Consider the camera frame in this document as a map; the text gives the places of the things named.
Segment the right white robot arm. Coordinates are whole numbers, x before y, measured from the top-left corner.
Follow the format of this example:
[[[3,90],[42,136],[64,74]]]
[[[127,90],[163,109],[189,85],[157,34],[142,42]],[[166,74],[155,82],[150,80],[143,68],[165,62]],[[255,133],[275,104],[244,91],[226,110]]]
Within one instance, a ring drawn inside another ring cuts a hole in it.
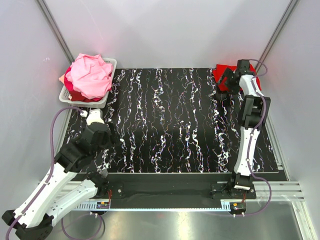
[[[253,160],[258,137],[266,124],[271,99],[261,90],[259,75],[251,65],[251,59],[240,59],[236,66],[217,64],[212,74],[218,89],[223,93],[244,94],[238,114],[240,146],[232,177],[222,190],[233,199],[253,194],[255,179]]]

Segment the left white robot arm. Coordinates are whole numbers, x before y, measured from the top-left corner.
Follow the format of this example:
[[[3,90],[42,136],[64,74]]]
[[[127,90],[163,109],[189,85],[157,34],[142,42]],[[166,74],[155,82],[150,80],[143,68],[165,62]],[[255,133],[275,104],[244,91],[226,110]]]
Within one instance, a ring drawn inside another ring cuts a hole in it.
[[[87,167],[94,157],[120,144],[120,136],[112,122],[93,122],[83,133],[63,145],[54,157],[48,173],[28,199],[17,209],[7,210],[2,220],[8,225],[5,239],[12,230],[20,240],[44,240],[53,227],[80,203],[108,194],[106,174],[91,171],[78,187],[60,199],[62,189]]]

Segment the red t-shirt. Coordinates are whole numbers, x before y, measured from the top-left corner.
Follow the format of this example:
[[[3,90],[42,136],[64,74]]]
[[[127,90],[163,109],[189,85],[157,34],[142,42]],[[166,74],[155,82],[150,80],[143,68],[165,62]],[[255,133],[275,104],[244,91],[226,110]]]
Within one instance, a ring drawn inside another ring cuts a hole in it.
[[[234,66],[217,64],[212,74],[220,92],[235,95],[243,90],[240,87],[240,78],[244,75],[253,77],[256,71],[249,60],[240,59]]]

